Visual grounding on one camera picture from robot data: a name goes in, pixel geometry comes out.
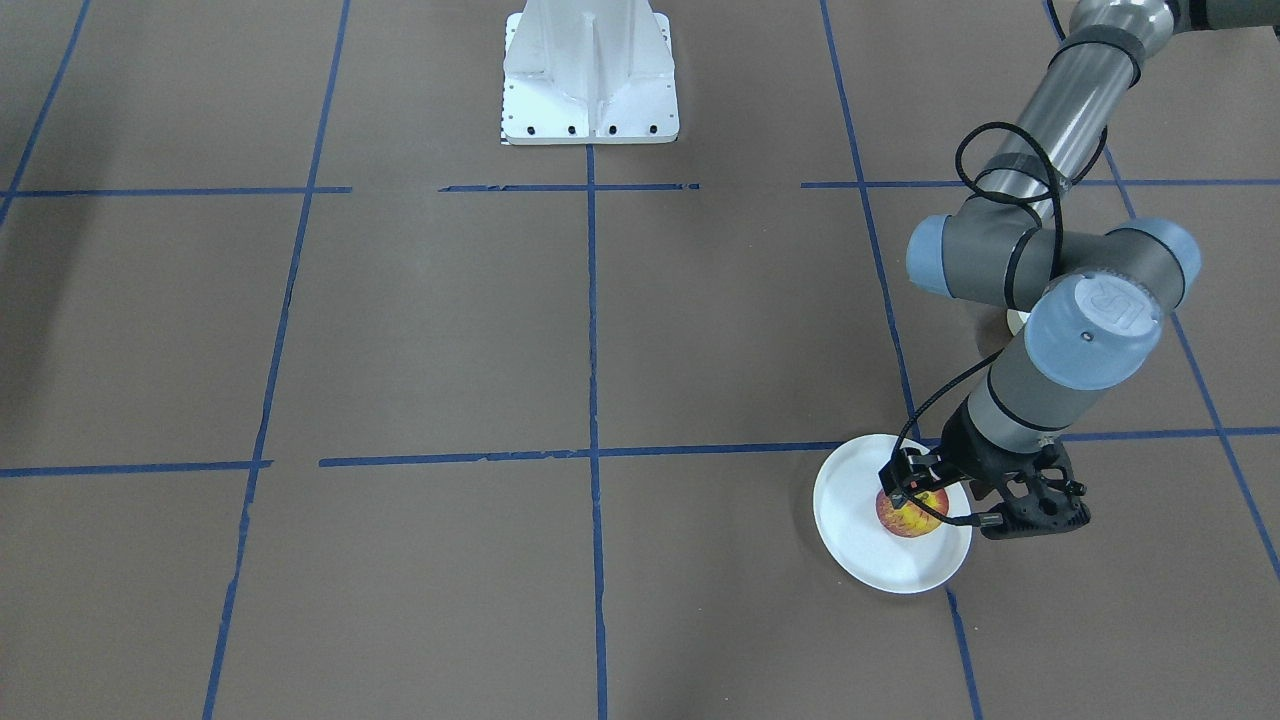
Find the blue tape line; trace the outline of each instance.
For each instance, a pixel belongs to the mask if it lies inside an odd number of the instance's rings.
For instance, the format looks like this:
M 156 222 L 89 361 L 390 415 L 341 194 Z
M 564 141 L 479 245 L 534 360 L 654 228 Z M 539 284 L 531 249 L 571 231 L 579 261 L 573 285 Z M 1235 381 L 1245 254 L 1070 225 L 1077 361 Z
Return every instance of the blue tape line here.
M 205 197 L 216 195 L 349 195 L 351 186 L 306 187 L 151 187 L 124 190 L 22 190 L 14 197 Z
M 1176 179 L 1125 179 L 1126 186 L 1138 187 L 1271 187 L 1280 186 L 1280 178 L 1176 178 Z
M 595 703 L 599 720 L 609 716 L 609 673 L 604 628 L 604 519 L 600 510 L 600 393 L 599 393 L 599 315 L 595 254 L 595 146 L 586 146 L 586 274 L 588 274 L 588 337 L 590 342 L 591 379 L 588 392 L 591 448 L 591 553 L 595 571 Z
M 735 455 L 742 452 L 809 452 L 814 450 L 836 450 L 841 445 L 844 445 L 844 441 L 609 447 L 600 451 L 600 457 L 648 457 L 658 455 Z
M 584 192 L 585 184 L 449 184 L 438 192 Z
M 280 305 L 280 320 L 275 329 L 275 346 L 271 351 L 271 368 L 266 375 L 266 392 L 262 396 L 262 420 L 259 424 L 257 438 L 253 442 L 253 460 L 262 459 L 266 446 L 266 430 L 271 421 L 271 402 L 275 400 L 275 383 L 280 373 L 280 357 L 284 355 L 284 337 L 288 333 L 289 305 L 293 301 L 293 286 L 298 277 L 298 266 L 302 260 L 302 243 L 306 240 L 307 222 L 311 215 L 311 200 L 315 196 L 316 176 L 320 172 L 320 154 L 324 150 L 325 129 L 329 124 L 329 109 L 333 106 L 333 92 L 338 83 L 338 65 L 342 61 L 342 46 L 347 36 L 347 18 L 351 14 L 351 0 L 343 0 L 342 15 L 338 19 L 338 36 L 334 40 L 333 59 L 329 64 L 329 82 L 325 87 L 324 104 L 320 106 L 320 127 L 316 129 L 315 147 L 311 152 L 311 170 L 307 173 L 307 192 L 302 196 L 302 214 L 298 218 L 298 232 L 293 241 L 293 256 L 289 260 L 289 277 L 284 286 L 284 300 Z M 236 542 L 236 571 L 230 583 L 227 584 L 227 597 L 223 601 L 223 615 L 218 625 L 218 643 L 214 650 L 214 661 L 209 671 L 209 688 L 205 694 L 204 720 L 212 720 L 214 706 L 218 701 L 218 684 L 221 678 L 223 660 L 227 653 L 227 638 L 230 632 L 232 614 L 236 610 L 236 592 L 239 588 L 241 569 L 244 565 L 244 546 L 248 541 L 250 514 L 248 509 L 253 503 L 253 495 L 257 491 L 259 468 L 250 469 L 248 480 L 244 483 L 244 503 L 241 506 L 239 536 Z
M 1233 437 L 1267 437 L 1280 436 L 1280 425 L 1262 425 L 1247 428 L 1225 428 L 1224 432 Z M 1206 438 L 1217 437 L 1215 428 L 1187 428 L 1164 430 L 1114 430 L 1098 433 L 1066 433 L 1062 436 L 1068 442 L 1120 442 L 1140 439 L 1178 439 L 1178 438 Z M 845 441 L 817 441 L 817 442 L 754 442 L 754 443 L 728 443 L 728 445 L 654 445 L 632 447 L 602 447 L 596 451 L 600 457 L 655 457 L 676 455 L 736 455 L 753 452 L 814 452 L 832 451 L 844 445 Z M 922 438 L 922 445 L 936 446 L 940 438 Z M 362 468 L 378 465 L 449 465 L 465 462 L 504 462 L 525 460 L 581 460 L 590 457 L 590 448 L 581 450 L 520 450 L 511 452 L 447 452 L 439 455 L 381 455 L 381 456 L 352 456 L 352 457 L 325 457 L 319 461 L 321 468 Z
M 1125 213 L 1129 214 L 1130 220 L 1138 219 L 1138 213 L 1133 209 L 1133 199 L 1129 197 L 1129 188 L 1125 187 L 1125 181 L 1120 178 L 1120 168 L 1116 167 L 1115 155 L 1111 154 L 1110 147 L 1103 147 L 1102 155 L 1107 159 L 1107 167 L 1111 168 L 1111 177 L 1116 181 L 1116 190 L 1120 191 L 1120 200 L 1124 200 Z
M 1111 442 L 1124 439 L 1174 439 L 1215 437 L 1217 430 L 1212 428 L 1197 428 L 1187 430 L 1120 430 L 1110 433 L 1064 433 L 1062 439 L 1068 442 Z
M 911 380 L 906 374 L 906 357 L 902 355 L 902 341 L 897 334 L 897 322 L 893 318 L 893 300 L 888 291 L 888 278 L 884 274 L 884 260 L 881 256 L 879 238 L 876 233 L 876 218 L 872 214 L 870 196 L 867 193 L 867 176 L 863 174 L 861 154 L 858 150 L 858 133 L 854 131 L 854 117 L 849 110 L 849 96 L 845 94 L 845 76 L 840 69 L 840 58 L 836 54 L 836 37 L 831 29 L 831 12 L 827 9 L 827 0 L 818 0 L 822 6 L 822 24 L 827 32 L 827 50 L 831 53 L 831 68 L 836 73 L 836 90 L 840 92 L 840 109 L 845 115 L 845 132 L 849 135 L 849 151 L 854 160 L 854 174 L 858 177 L 858 191 L 863 200 L 863 215 L 867 219 L 867 234 L 872 242 L 872 258 L 876 260 L 876 277 L 881 283 L 881 293 L 884 296 L 884 315 L 888 319 L 888 332 L 893 341 L 893 352 L 897 355 L 899 379 L 902 384 L 902 398 L 906 402 L 906 414 L 915 414 L 915 400 L 911 397 Z M 920 437 L 919 428 L 913 434 Z
M 637 184 L 449 184 L 436 192 L 643 192 L 701 190 L 696 182 L 637 183 Z
M 1249 482 L 1244 479 L 1244 471 L 1240 470 L 1240 462 L 1235 457 L 1235 448 L 1231 447 L 1231 441 L 1228 437 L 1226 429 L 1222 427 L 1222 420 L 1217 414 L 1217 406 L 1213 404 L 1213 398 L 1210 396 L 1208 384 L 1204 382 L 1204 375 L 1201 373 L 1199 363 L 1196 361 L 1196 354 L 1192 352 L 1192 343 L 1187 338 L 1187 331 L 1183 329 L 1183 323 L 1174 313 L 1170 315 L 1174 329 L 1178 332 L 1178 342 L 1183 346 L 1183 352 L 1187 355 L 1187 361 L 1192 366 L 1192 375 L 1196 377 L 1196 384 L 1199 387 L 1201 397 L 1204 400 L 1204 407 L 1208 409 L 1208 415 L 1213 420 L 1213 428 L 1217 430 L 1217 439 L 1222 445 L 1222 452 L 1226 454 L 1226 461 L 1231 465 L 1231 474 L 1235 475 L 1235 484 L 1240 488 L 1240 496 L 1244 497 L 1244 505 L 1249 509 L 1249 516 L 1253 518 L 1253 527 L 1258 530 L 1258 538 L 1262 539 L 1262 548 L 1267 553 L 1267 559 L 1271 560 L 1271 570 L 1275 573 L 1276 579 L 1280 580 L 1280 557 L 1276 556 L 1276 546 L 1271 542 L 1271 533 L 1267 532 L 1267 525 L 1262 520 L 1262 514 L 1258 511 L 1258 505 L 1253 500 L 1253 491 L 1249 489 Z
M 369 468 L 378 465 L 452 465 L 460 462 L 511 462 L 517 460 L 573 460 L 589 450 L 527 450 L 516 452 L 451 452 L 442 455 L 384 455 L 371 457 L 325 457 L 321 468 Z
M 63 468 L 0 468 L 0 478 L 74 478 L 81 475 L 146 475 L 152 473 L 209 473 L 270 468 L 271 460 L 230 462 L 147 462 L 141 465 L 68 465 Z
M 1138 187 L 1272 187 L 1280 186 L 1280 178 L 1149 178 L 1125 179 L 1126 186 Z M 1114 187 L 1114 179 L 1089 178 L 1076 183 L 1076 187 Z M 960 181 L 815 181 L 801 182 L 805 190 L 852 190 L 858 187 L 964 187 Z
M 951 626 L 956 630 L 956 646 L 960 647 L 960 662 L 964 664 L 964 682 L 969 688 L 969 707 L 973 710 L 973 720 L 982 720 L 982 698 L 978 697 L 978 682 L 973 676 L 973 659 L 969 657 L 969 639 L 964 632 L 964 618 L 956 603 L 956 593 L 947 591 L 947 605 L 951 606 Z
M 18 160 L 18 168 L 13 173 L 13 179 L 9 182 L 9 196 L 4 199 L 0 204 L 0 227 L 4 225 L 5 219 L 9 217 L 9 208 L 13 206 L 13 193 L 22 187 L 22 176 L 27 173 L 27 165 L 31 163 L 31 154 L 36 150 L 36 141 L 40 140 L 40 131 L 45 128 L 45 120 L 49 118 L 49 110 L 54 106 L 54 97 L 58 96 L 58 88 L 63 85 L 63 78 L 67 76 L 67 67 L 70 65 L 72 55 L 76 53 L 76 44 L 79 42 L 81 31 L 84 28 L 84 18 L 88 15 L 88 6 L 92 0 L 84 0 L 81 3 L 81 12 L 76 15 L 76 27 L 72 28 L 72 37 L 67 41 L 67 50 L 63 51 L 63 60 L 58 64 L 58 72 L 54 73 L 54 83 L 49 87 L 49 94 L 45 95 L 45 104 L 40 106 L 40 114 L 36 115 L 36 124 L 31 128 L 31 135 L 27 137 L 27 146 L 22 150 L 22 158 Z
M 1280 436 L 1280 425 L 1267 425 L 1262 428 L 1224 428 L 1224 432 L 1231 437 Z
M 1124 176 L 1120 174 L 1120 168 L 1116 165 L 1110 149 L 1105 150 L 1105 155 L 1107 158 L 1107 165 L 1111 168 L 1111 176 L 1115 178 L 1116 187 L 1120 190 L 1120 197 L 1124 200 L 1125 211 L 1129 213 L 1130 219 L 1135 219 L 1138 213 L 1134 210 L 1133 200 L 1129 197 L 1129 190 L 1125 187 L 1128 183 L 1124 179 Z M 1183 355 L 1187 356 L 1187 363 L 1190 365 L 1192 375 L 1196 378 L 1196 386 L 1199 388 L 1201 400 L 1203 400 L 1204 407 L 1208 410 L 1208 416 L 1213 421 L 1215 434 L 1217 436 L 1219 443 L 1222 446 L 1222 452 L 1226 454 L 1226 461 L 1231 466 L 1231 474 L 1235 475 L 1235 484 L 1240 488 L 1240 496 L 1244 498 L 1244 505 L 1249 509 L 1249 516 L 1253 518 L 1253 527 L 1258 530 L 1258 538 L 1262 541 L 1262 548 L 1266 551 L 1267 559 L 1271 560 L 1271 571 L 1275 573 L 1276 579 L 1280 580 L 1280 557 L 1276 555 L 1275 543 L 1271 541 L 1271 533 L 1267 530 L 1267 525 L 1262 520 L 1262 514 L 1258 512 L 1257 502 L 1253 500 L 1253 491 L 1249 489 L 1249 482 L 1244 478 L 1240 462 L 1235 457 L 1235 448 L 1231 447 L 1231 438 L 1229 437 L 1226 428 L 1222 425 L 1222 418 L 1217 413 L 1217 405 L 1213 402 L 1213 396 L 1208 392 L 1208 383 L 1204 382 L 1204 374 L 1201 372 L 1199 363 L 1196 360 L 1196 352 L 1192 351 L 1190 340 L 1187 337 L 1187 331 L 1183 329 L 1183 322 L 1179 319 L 1178 313 L 1171 313 L 1170 320 L 1172 322 L 1174 331 L 1178 333 L 1178 342 L 1183 346 Z

